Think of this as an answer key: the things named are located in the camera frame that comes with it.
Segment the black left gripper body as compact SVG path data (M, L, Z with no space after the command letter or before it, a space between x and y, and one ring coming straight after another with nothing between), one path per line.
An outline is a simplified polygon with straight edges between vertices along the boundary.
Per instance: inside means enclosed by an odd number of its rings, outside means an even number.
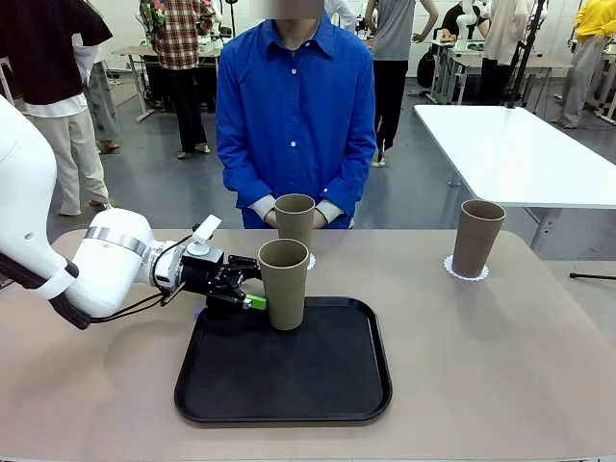
M224 264L224 251L211 248L205 255L193 255L188 250L181 258L180 282L187 292L206 295L210 282Z

